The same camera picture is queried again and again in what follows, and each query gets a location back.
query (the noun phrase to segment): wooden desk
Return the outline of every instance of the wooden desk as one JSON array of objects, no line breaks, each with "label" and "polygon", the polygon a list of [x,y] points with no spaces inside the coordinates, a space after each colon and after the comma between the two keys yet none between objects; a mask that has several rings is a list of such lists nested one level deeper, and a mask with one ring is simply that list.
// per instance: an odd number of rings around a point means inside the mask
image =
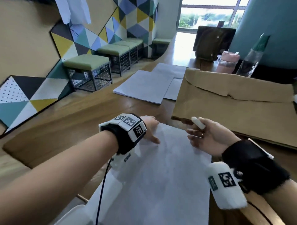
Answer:
[{"label": "wooden desk", "polygon": [[[216,64],[200,61],[192,51],[195,35],[177,33],[165,54],[144,70],[151,71],[159,62],[181,65],[202,70],[215,70]],[[161,105],[117,95],[113,89],[122,82],[94,92],[78,102],[71,103],[56,111],[50,118],[20,133],[4,146],[6,152],[30,168],[48,160],[52,156],[96,134],[98,124],[110,120],[120,113],[153,115],[161,123],[178,128],[187,125],[171,120],[175,101],[164,99]],[[89,198],[101,179],[94,178],[80,192]],[[283,225],[280,218],[265,202],[254,193],[247,195],[274,225]],[[211,195],[209,224],[268,224],[265,218],[250,205],[242,210],[219,210]]]}]

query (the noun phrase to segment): dotted panel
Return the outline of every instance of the dotted panel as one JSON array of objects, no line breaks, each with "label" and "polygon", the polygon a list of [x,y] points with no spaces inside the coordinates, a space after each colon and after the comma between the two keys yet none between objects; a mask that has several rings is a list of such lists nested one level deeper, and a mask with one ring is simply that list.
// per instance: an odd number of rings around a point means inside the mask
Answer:
[{"label": "dotted panel", "polygon": [[0,87],[0,103],[23,101],[29,101],[29,99],[15,80],[12,77],[8,78],[8,80]]}]

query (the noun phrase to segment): brown paper envelope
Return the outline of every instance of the brown paper envelope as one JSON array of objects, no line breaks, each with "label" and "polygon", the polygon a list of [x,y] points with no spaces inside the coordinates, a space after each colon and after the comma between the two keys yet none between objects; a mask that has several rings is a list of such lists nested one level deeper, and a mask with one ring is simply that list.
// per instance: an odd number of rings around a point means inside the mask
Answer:
[{"label": "brown paper envelope", "polygon": [[292,99],[291,85],[187,68],[172,118],[201,116],[234,132],[297,148]]}]

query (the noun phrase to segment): black wrist strap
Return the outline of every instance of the black wrist strap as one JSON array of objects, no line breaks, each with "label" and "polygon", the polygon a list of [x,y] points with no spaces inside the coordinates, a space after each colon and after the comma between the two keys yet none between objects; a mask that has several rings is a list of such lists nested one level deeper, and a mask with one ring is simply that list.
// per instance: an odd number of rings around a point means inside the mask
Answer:
[{"label": "black wrist strap", "polygon": [[262,195],[276,189],[290,178],[288,171],[249,140],[234,143],[225,150],[222,158],[230,168],[242,172],[241,185],[246,191],[253,190]]},{"label": "black wrist strap", "polygon": [[132,150],[146,133],[145,123],[133,113],[121,114],[108,122],[100,124],[99,127],[100,131],[107,130],[116,136],[119,144],[118,155],[125,155]]}]

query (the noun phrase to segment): window frame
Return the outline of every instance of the window frame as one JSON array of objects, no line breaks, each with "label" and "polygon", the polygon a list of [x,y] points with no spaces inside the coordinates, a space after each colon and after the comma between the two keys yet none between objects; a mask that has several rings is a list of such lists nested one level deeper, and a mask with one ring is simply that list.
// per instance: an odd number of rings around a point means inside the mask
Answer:
[{"label": "window frame", "polygon": [[218,5],[183,5],[182,4],[183,0],[179,1],[179,8],[178,8],[178,15],[177,15],[177,21],[176,21],[176,31],[181,31],[181,32],[185,32],[185,33],[192,33],[192,34],[196,34],[197,33],[197,29],[191,29],[191,28],[181,28],[178,27],[179,26],[179,20],[181,17],[181,8],[202,8],[202,9],[233,9],[233,13],[231,15],[230,18],[230,22],[228,24],[227,27],[231,27],[232,22],[234,20],[235,14],[237,12],[238,9],[243,9],[245,10],[247,6],[239,6],[240,1],[241,0],[237,0],[236,5],[235,6],[218,6]]}]

